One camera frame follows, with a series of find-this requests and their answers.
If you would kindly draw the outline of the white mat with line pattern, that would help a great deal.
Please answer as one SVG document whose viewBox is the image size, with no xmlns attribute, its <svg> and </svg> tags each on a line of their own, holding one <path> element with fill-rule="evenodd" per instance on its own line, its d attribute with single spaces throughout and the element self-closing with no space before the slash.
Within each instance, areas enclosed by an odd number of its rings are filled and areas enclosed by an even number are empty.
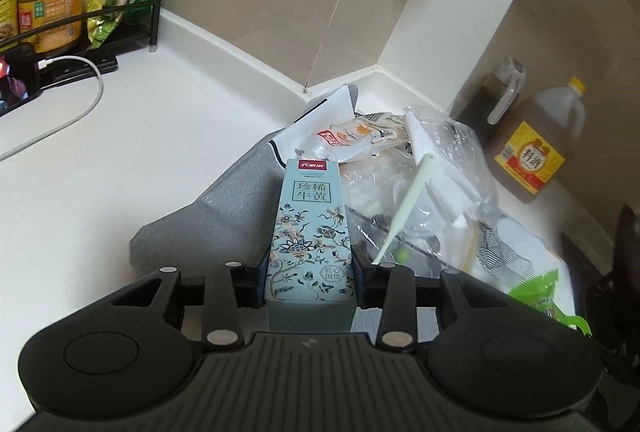
<svg viewBox="0 0 640 432">
<path fill-rule="evenodd" d="M 361 307 L 366 279 L 391 267 L 423 278 L 457 269 L 542 311 L 573 308 L 566 268 L 499 210 L 467 126 L 358 115 L 342 87 L 266 135 L 192 204 L 129 245 L 145 275 L 230 269 L 278 312 Z"/>
</svg>

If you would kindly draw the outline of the dark soy sauce dispenser bottle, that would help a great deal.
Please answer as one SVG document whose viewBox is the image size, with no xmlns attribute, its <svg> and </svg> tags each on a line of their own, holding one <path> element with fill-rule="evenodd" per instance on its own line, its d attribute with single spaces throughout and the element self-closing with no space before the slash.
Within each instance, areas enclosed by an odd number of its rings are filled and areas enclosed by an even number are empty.
<svg viewBox="0 0 640 432">
<path fill-rule="evenodd" d="M 513 56 L 506 56 L 457 114 L 457 121 L 472 129 L 480 145 L 486 147 L 496 134 L 500 121 L 520 98 L 525 81 L 524 65 Z"/>
</svg>

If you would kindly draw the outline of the black wok pan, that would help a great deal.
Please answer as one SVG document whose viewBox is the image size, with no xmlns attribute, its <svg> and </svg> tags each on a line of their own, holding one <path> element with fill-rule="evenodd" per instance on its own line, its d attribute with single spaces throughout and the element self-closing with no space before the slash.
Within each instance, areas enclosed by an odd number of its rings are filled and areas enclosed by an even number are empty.
<svg viewBox="0 0 640 432">
<path fill-rule="evenodd" d="M 605 370 L 639 386 L 639 212 L 625 205 L 618 217 L 612 269 L 602 274 L 582 249 L 561 235 L 575 313 L 589 324 Z"/>
</svg>

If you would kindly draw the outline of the green snack pouch with handle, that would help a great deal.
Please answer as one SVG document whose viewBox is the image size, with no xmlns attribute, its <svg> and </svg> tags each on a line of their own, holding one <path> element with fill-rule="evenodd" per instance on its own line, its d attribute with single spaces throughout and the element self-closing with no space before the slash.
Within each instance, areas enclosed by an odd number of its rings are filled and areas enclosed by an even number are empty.
<svg viewBox="0 0 640 432">
<path fill-rule="evenodd" d="M 512 288 L 508 295 L 540 313 L 547 315 L 555 321 L 567 327 L 579 330 L 584 336 L 591 336 L 589 324 L 582 316 L 566 315 L 554 302 L 556 283 L 559 280 L 559 272 L 552 270 L 542 275 L 522 282 Z"/>
</svg>

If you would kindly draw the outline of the clear plastic bag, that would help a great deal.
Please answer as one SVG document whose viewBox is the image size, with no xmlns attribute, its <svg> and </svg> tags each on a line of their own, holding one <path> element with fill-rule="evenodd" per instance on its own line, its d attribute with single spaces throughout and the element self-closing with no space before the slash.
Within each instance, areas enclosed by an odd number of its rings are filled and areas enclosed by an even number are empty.
<svg viewBox="0 0 640 432">
<path fill-rule="evenodd" d="M 350 240 L 375 258 L 422 157 L 433 154 L 433 173 L 381 263 L 423 277 L 447 267 L 482 276 L 480 242 L 499 209 L 480 142 L 468 126 L 426 107 L 408 107 L 404 116 L 407 144 L 340 167 Z"/>
</svg>

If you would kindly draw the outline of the light blue floral carton box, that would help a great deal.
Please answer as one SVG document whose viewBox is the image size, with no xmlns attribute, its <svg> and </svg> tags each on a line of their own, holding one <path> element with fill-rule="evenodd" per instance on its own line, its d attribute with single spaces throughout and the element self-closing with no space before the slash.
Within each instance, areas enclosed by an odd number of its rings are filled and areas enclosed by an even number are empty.
<svg viewBox="0 0 640 432">
<path fill-rule="evenodd" d="M 274 220 L 265 299 L 273 332 L 333 334 L 352 326 L 352 247 L 334 161 L 288 161 Z"/>
</svg>

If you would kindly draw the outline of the pale green plastic stick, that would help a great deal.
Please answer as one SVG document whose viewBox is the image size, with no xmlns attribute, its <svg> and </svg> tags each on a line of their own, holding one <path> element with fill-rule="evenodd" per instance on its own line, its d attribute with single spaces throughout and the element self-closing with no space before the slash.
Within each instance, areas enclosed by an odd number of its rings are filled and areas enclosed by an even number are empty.
<svg viewBox="0 0 640 432">
<path fill-rule="evenodd" d="M 390 248 L 390 244 L 404 228 L 409 215 L 411 215 L 411 211 L 413 211 L 414 205 L 418 201 L 421 192 L 425 189 L 428 178 L 430 178 L 433 173 L 435 163 L 436 158 L 433 154 L 425 154 L 422 157 L 418 170 L 416 171 L 416 176 L 410 184 L 409 189 L 407 189 L 404 199 L 401 200 L 392 221 L 390 221 L 390 228 L 388 229 L 385 241 L 378 251 L 378 254 L 371 261 L 372 265 L 381 263 L 386 251 Z"/>
</svg>

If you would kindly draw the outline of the black smartphone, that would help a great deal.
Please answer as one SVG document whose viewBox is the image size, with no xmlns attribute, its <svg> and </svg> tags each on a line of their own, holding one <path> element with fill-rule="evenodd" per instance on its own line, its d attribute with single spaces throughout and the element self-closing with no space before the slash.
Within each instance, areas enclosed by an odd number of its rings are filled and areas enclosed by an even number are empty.
<svg viewBox="0 0 640 432">
<path fill-rule="evenodd" d="M 34 46 L 17 44 L 1 54 L 0 116 L 35 100 L 41 93 Z"/>
</svg>

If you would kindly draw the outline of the red white snack wrapper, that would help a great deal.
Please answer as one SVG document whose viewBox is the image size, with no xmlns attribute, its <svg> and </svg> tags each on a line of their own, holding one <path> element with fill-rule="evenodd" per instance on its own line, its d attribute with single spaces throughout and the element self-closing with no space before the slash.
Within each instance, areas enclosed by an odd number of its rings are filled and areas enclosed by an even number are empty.
<svg viewBox="0 0 640 432">
<path fill-rule="evenodd" d="M 386 111 L 358 114 L 355 118 L 321 129 L 300 143 L 295 152 L 303 159 L 352 163 L 408 142 L 405 116 Z"/>
</svg>

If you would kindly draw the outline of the cooking wine jug yellow label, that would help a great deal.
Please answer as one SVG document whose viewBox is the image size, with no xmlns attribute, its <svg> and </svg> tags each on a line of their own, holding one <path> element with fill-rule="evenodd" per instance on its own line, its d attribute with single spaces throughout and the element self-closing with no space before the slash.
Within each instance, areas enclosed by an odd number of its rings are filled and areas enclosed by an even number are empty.
<svg viewBox="0 0 640 432">
<path fill-rule="evenodd" d="M 489 171 L 523 203 L 533 201 L 562 168 L 582 134 L 586 86 L 576 77 L 518 103 L 486 148 Z"/>
</svg>

